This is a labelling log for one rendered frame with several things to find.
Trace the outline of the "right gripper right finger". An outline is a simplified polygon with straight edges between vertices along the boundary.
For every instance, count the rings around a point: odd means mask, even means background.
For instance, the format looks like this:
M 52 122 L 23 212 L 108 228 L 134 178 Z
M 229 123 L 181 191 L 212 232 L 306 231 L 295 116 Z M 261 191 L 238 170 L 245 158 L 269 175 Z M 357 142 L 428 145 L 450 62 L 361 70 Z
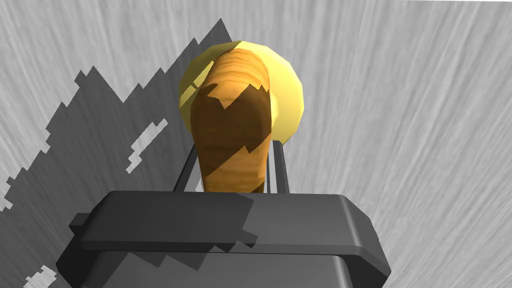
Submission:
M 283 144 L 278 140 L 272 140 L 268 150 L 265 193 L 290 193 Z

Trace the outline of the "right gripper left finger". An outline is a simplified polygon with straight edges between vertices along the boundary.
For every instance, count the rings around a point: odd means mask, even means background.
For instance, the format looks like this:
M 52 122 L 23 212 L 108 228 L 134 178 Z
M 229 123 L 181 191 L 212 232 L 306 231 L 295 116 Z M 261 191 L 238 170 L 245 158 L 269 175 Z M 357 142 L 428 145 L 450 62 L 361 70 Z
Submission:
M 198 187 L 202 187 L 202 174 L 196 146 L 193 145 L 175 183 L 173 191 L 196 192 L 198 191 Z

